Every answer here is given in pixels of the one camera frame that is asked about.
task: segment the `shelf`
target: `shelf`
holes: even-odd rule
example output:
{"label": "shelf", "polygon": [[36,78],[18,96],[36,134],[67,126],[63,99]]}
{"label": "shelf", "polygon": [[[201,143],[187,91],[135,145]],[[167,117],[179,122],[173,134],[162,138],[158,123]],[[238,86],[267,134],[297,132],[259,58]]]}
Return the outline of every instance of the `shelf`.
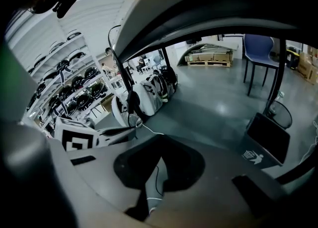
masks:
{"label": "shelf", "polygon": [[119,80],[121,80],[121,75],[117,75],[114,78],[111,78],[109,80],[109,83],[113,83],[113,82],[116,82],[116,81],[119,81]]}
{"label": "shelf", "polygon": [[[84,57],[80,58],[74,65],[69,66],[69,69],[74,70],[74,72],[71,75],[69,73],[64,74],[65,82],[68,81],[70,78],[75,77],[74,74],[76,74],[77,71],[81,70],[83,67],[89,64],[92,61],[92,59],[93,59],[92,55],[85,55]],[[51,80],[50,83],[41,92],[40,98],[36,99],[34,104],[28,110],[27,116],[29,116],[32,112],[34,112],[34,110],[42,108],[46,104],[46,102],[56,93],[58,88],[63,87],[61,83],[62,82],[59,75],[56,76],[53,80]]]}
{"label": "shelf", "polygon": [[116,88],[115,91],[116,91],[116,94],[119,95],[119,94],[124,93],[127,90],[124,87],[119,87],[119,88]]}
{"label": "shelf", "polygon": [[89,61],[88,63],[86,62],[86,64],[85,64],[85,66],[84,67],[81,67],[81,68],[79,68],[79,69],[77,69],[76,70],[76,73],[73,73],[72,74],[72,77],[71,78],[68,78],[65,82],[67,82],[67,81],[69,81],[69,80],[73,80],[73,78],[75,78],[76,76],[78,76],[78,72],[79,71],[83,71],[83,70],[85,70],[85,69],[87,69],[87,68],[89,68],[89,67],[91,67],[91,66],[93,66],[93,65],[95,65],[95,61],[94,60],[92,60],[92,61]]}
{"label": "shelf", "polygon": [[[84,111],[80,112],[80,114],[78,115],[77,119],[78,119],[78,120],[83,119],[83,117],[84,117],[86,114],[88,114],[89,111],[90,111],[92,108],[94,108],[95,106],[97,106],[102,100],[106,99],[106,98],[107,98],[109,95],[111,95],[111,94],[112,94],[112,92],[111,92],[110,90],[108,90],[107,93],[106,93],[106,96],[101,97],[101,98],[95,100],[87,109],[85,109]],[[45,127],[50,123],[51,120],[52,120],[52,117],[51,117],[51,116],[48,116],[47,119],[46,119],[46,121],[44,122],[43,126],[41,127],[41,130],[42,130],[42,131],[43,131],[43,130],[45,129]]]}
{"label": "shelf", "polygon": [[98,105],[102,100],[107,98],[112,92],[110,90],[107,91],[106,95],[104,97],[100,97],[97,100],[95,100],[87,109],[82,111],[79,115],[79,119],[83,119],[84,115],[88,114],[92,108],[94,108],[96,105]]}
{"label": "shelf", "polygon": [[86,82],[82,88],[78,89],[76,92],[74,92],[73,94],[71,94],[65,101],[64,103],[68,103],[69,101],[71,101],[77,94],[79,94],[80,92],[82,92],[86,87],[88,87],[90,84],[92,84],[94,81],[97,81],[99,78],[102,78],[103,75],[99,74],[96,77],[94,77],[93,79],[90,79],[88,82]]}
{"label": "shelf", "polygon": [[[100,57],[99,59],[97,58],[97,60],[98,60],[98,61],[101,61],[102,59],[105,59],[105,58],[107,58],[108,56],[111,56],[111,55],[107,55],[107,56],[105,56],[105,57]],[[93,62],[89,63],[89,64],[87,65],[87,67],[93,66],[94,64],[95,64],[95,62],[93,61]]]}
{"label": "shelf", "polygon": [[82,49],[86,46],[84,36],[81,34],[70,41],[66,42],[62,46],[60,46],[57,50],[53,53],[49,54],[45,60],[43,60],[31,73],[33,79],[39,82],[43,74],[47,72],[49,69],[56,68],[57,64],[68,57],[68,55],[77,50]]}

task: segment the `black cable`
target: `black cable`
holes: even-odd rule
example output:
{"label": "black cable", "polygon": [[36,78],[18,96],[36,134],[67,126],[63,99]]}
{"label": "black cable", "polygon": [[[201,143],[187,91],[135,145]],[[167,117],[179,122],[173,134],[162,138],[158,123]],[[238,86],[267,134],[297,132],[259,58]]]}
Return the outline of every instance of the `black cable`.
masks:
{"label": "black cable", "polygon": [[118,58],[117,58],[117,55],[116,55],[115,51],[113,50],[113,47],[111,46],[109,35],[110,35],[110,32],[111,32],[114,28],[120,27],[120,26],[121,26],[121,25],[116,25],[116,26],[112,27],[112,28],[109,30],[109,32],[108,32],[108,44],[109,44],[109,48],[110,48],[111,52],[113,53],[113,55],[115,56],[116,63],[118,63]]}
{"label": "black cable", "polygon": [[156,175],[156,190],[159,193],[158,189],[157,189],[157,179],[158,179],[158,174],[159,174],[159,167],[156,165],[156,167],[158,168],[157,170],[157,175]]}
{"label": "black cable", "polygon": [[130,117],[130,114],[128,113],[128,126],[131,127],[129,122],[129,117]]}
{"label": "black cable", "polygon": [[123,81],[124,81],[124,84],[125,84],[125,86],[126,86],[126,88],[127,88],[128,90],[131,90],[131,89],[132,89],[132,86],[131,86],[129,80],[127,80],[126,76],[123,75],[125,69],[124,69],[122,63],[120,63],[120,62],[118,61],[118,57],[117,57],[115,51],[113,50],[113,47],[112,47],[111,42],[110,42],[110,37],[109,37],[109,36],[110,36],[110,32],[111,32],[114,28],[120,27],[120,26],[121,26],[121,25],[116,25],[116,26],[112,27],[112,28],[109,30],[109,32],[108,32],[108,44],[109,44],[109,48],[110,48],[111,52],[113,53],[114,59],[115,59],[116,64],[117,64],[117,66],[118,66],[119,72],[121,73],[121,77],[122,77],[122,79],[123,79]]}
{"label": "black cable", "polygon": [[276,178],[276,181],[281,185],[285,185],[292,182],[301,176],[305,175],[311,169],[313,169],[317,164],[318,148],[316,147],[314,152],[307,157],[302,163],[298,164],[295,168],[291,169],[287,173]]}
{"label": "black cable", "polygon": [[134,80],[133,80],[133,78],[132,78],[132,75],[130,74],[129,69],[127,69],[127,67],[125,68],[125,71],[126,71],[126,73],[127,73],[127,76],[128,76],[129,81],[130,81],[131,83],[134,83]]}

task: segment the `white cable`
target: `white cable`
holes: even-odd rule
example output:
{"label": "white cable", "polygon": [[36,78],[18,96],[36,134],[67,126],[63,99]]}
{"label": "white cable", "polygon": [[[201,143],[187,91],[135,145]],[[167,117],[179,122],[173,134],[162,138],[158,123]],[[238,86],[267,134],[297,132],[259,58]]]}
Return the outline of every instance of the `white cable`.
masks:
{"label": "white cable", "polygon": [[143,123],[141,123],[142,126],[146,127],[150,132],[154,133],[155,135],[164,135],[163,133],[157,133],[151,130],[149,127],[145,126]]}
{"label": "white cable", "polygon": [[152,207],[152,208],[149,210],[149,215],[151,214],[152,211],[155,211],[156,208],[157,208],[157,207]]}
{"label": "white cable", "polygon": [[308,151],[306,152],[306,154],[304,154],[304,156],[300,160],[300,163],[302,163],[306,158],[308,158],[314,152],[314,150],[318,144],[318,125],[315,121],[313,121],[313,125],[314,125],[314,127],[316,127],[316,134],[317,134],[315,137],[315,143],[310,145]]}
{"label": "white cable", "polygon": [[154,198],[154,197],[149,197],[149,198],[147,198],[147,200],[160,200],[160,201],[162,201],[162,199],[160,199],[160,198]]}

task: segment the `cardboard box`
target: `cardboard box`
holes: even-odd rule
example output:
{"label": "cardboard box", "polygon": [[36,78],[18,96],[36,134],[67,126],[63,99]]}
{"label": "cardboard box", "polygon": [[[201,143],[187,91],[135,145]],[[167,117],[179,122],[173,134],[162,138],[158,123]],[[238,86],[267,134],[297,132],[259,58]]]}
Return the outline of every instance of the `cardboard box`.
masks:
{"label": "cardboard box", "polygon": [[233,53],[227,52],[226,54],[214,54],[215,61],[232,61]]}
{"label": "cardboard box", "polygon": [[200,61],[211,61],[214,58],[214,54],[203,54],[199,55],[199,60]]}
{"label": "cardboard box", "polygon": [[301,53],[297,71],[303,75],[306,81],[315,84],[318,76],[318,68],[312,65],[310,59],[309,54]]}
{"label": "cardboard box", "polygon": [[313,65],[318,68],[318,58],[313,57]]}
{"label": "cardboard box", "polygon": [[316,48],[308,45],[308,54],[317,58],[318,57],[318,50]]}
{"label": "cardboard box", "polygon": [[312,62],[312,57],[311,57],[311,55],[309,55],[309,54],[307,54],[305,52],[300,52],[299,60],[309,61],[311,63]]}
{"label": "cardboard box", "polygon": [[192,61],[200,61],[199,54],[191,54],[191,55],[189,55],[189,62],[192,62]]}

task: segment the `wooden pallet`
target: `wooden pallet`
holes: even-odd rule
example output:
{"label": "wooden pallet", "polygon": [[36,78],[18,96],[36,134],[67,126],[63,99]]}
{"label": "wooden pallet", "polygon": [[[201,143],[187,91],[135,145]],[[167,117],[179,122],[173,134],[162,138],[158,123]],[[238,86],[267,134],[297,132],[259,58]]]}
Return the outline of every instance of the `wooden pallet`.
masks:
{"label": "wooden pallet", "polygon": [[314,85],[315,83],[312,83],[310,80],[307,79],[306,75],[303,75],[301,72],[297,70],[293,70],[294,74],[298,75],[299,77],[303,78],[305,81],[309,82],[310,84]]}
{"label": "wooden pallet", "polygon": [[190,61],[188,66],[231,67],[231,61]]}

